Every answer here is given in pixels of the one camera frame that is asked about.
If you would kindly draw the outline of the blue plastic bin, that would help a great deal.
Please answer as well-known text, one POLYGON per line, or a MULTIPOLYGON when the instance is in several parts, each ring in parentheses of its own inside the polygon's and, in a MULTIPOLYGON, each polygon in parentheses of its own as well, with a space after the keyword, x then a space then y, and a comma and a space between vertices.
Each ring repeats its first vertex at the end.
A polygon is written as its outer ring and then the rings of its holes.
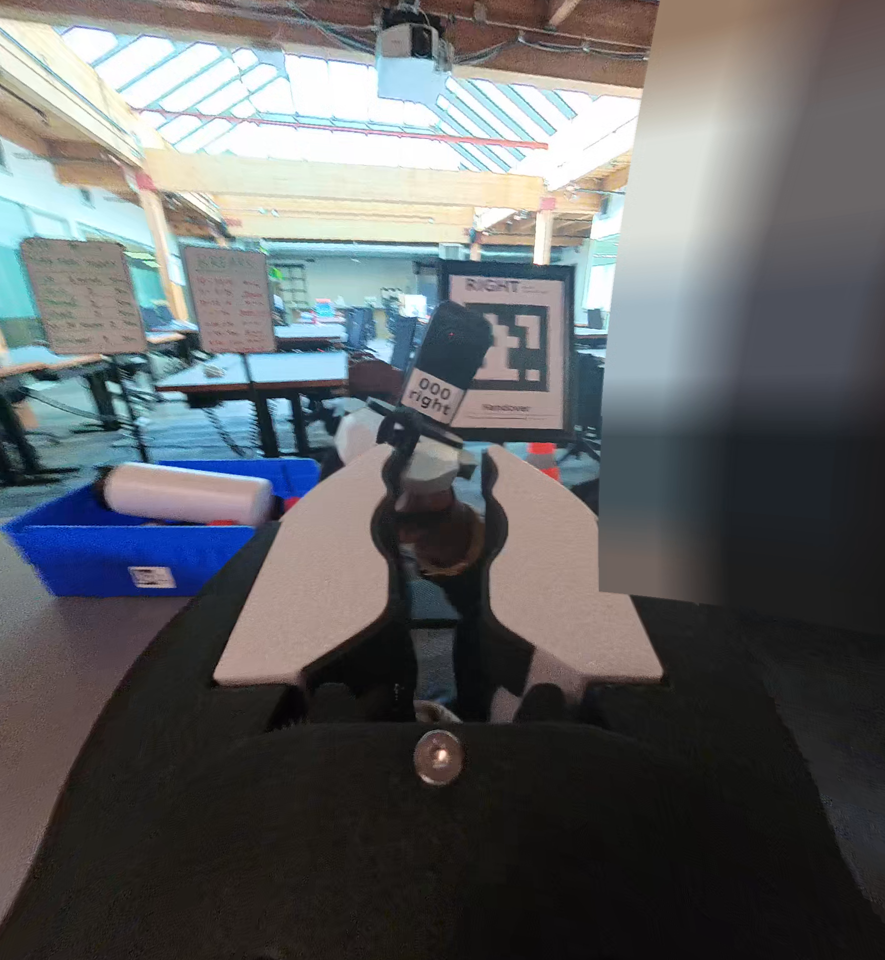
POLYGON ((267 479, 277 498, 274 519, 255 527, 147 520, 107 509, 93 485, 52 499, 5 522, 0 530, 58 597, 197 594, 256 534, 279 519, 320 480, 312 459, 151 463, 267 479))

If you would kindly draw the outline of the grey top desk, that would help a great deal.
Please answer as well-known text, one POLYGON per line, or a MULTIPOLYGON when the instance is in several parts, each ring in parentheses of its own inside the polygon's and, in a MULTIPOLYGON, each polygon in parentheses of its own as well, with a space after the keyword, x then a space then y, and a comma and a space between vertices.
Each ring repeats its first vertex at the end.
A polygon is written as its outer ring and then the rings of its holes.
POLYGON ((291 408, 294 454, 308 458, 316 452, 308 439, 303 400, 340 397, 349 387, 350 363, 343 351, 218 354, 156 382, 160 394, 181 394, 196 409, 218 402, 249 401, 253 405, 264 457, 281 457, 269 401, 284 400, 291 408), (206 378, 205 364, 225 369, 222 378, 206 378))

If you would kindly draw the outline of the person's right hand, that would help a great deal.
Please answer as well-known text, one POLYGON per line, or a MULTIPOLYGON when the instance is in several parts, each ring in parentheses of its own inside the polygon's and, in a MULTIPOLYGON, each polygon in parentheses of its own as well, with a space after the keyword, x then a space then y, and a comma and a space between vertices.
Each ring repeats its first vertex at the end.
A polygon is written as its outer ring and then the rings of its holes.
POLYGON ((400 548, 425 579, 457 577, 482 557, 484 520, 451 487, 403 492, 396 500, 393 521, 400 548))

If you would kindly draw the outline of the white bottle with black cap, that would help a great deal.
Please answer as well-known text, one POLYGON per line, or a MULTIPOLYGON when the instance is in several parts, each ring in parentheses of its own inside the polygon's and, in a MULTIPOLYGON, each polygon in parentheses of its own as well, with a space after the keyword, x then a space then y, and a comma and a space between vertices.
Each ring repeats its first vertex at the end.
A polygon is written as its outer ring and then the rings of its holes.
POLYGON ((267 479, 143 462, 113 466, 93 491, 106 509, 155 522, 256 527, 279 511, 267 479))

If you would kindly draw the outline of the whiteboard with black heading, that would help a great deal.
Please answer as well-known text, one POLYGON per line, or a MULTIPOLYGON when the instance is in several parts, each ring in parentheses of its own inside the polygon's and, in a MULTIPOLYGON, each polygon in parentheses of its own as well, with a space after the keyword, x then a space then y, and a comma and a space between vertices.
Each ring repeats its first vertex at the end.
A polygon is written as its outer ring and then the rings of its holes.
POLYGON ((128 414, 140 459, 152 461, 120 356, 147 353, 145 326, 120 242, 30 236, 19 246, 50 351, 100 355, 108 362, 128 414))

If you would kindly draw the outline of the whiteboard with green heading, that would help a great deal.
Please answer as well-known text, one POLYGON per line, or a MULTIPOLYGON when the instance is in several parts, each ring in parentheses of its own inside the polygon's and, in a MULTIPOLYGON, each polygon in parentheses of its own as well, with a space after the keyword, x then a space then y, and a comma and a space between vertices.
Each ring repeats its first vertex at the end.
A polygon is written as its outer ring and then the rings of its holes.
POLYGON ((257 390, 250 358, 276 351, 268 261, 259 249, 183 246, 181 261, 202 347, 236 354, 257 417, 261 450, 279 457, 279 440, 267 399, 257 390))

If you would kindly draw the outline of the framed code sign on stand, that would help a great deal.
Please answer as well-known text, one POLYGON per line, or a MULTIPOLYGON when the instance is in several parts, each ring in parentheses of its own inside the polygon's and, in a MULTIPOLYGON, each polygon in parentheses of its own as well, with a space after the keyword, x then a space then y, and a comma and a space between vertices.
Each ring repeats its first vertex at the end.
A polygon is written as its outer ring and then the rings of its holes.
POLYGON ((575 400, 573 267, 442 260, 438 298, 486 320, 491 344, 453 429, 495 442, 559 443, 575 400))

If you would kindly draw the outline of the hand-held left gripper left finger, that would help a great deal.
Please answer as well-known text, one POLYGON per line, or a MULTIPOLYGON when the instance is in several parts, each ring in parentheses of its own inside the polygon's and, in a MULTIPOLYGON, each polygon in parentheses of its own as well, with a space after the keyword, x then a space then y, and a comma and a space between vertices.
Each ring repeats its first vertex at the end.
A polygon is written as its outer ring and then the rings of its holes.
POLYGON ((213 672, 224 688, 387 683, 401 659, 397 566, 377 544, 394 450, 374 446, 281 519, 213 672))

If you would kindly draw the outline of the wooden desk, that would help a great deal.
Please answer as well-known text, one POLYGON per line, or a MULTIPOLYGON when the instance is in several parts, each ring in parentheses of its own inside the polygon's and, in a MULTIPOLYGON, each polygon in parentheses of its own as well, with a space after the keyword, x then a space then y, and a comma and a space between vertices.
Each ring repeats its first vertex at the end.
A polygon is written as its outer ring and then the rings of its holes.
POLYGON ((47 466, 32 445, 19 419, 15 398, 24 393, 24 379, 95 379, 105 392, 108 362, 96 355, 28 359, 0 365, 0 488, 53 485, 64 476, 80 473, 78 466, 47 466))

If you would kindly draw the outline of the ceiling projector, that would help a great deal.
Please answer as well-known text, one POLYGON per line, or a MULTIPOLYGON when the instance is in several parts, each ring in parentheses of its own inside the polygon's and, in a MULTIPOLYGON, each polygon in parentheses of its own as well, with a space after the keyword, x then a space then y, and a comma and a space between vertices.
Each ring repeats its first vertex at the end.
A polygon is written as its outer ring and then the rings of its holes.
POLYGON ((452 61, 441 21, 384 20, 375 44, 377 96, 433 107, 446 89, 452 61))

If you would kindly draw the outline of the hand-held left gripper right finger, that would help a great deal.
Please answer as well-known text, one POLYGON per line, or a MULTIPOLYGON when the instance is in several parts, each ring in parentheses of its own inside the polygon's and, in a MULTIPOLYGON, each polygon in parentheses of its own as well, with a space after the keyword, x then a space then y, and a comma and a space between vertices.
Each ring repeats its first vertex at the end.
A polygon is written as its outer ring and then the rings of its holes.
POLYGON ((482 486, 488 709, 517 711, 539 686, 576 709, 599 685, 659 685, 664 666, 631 597, 599 587, 593 511, 502 446, 484 451, 482 486))

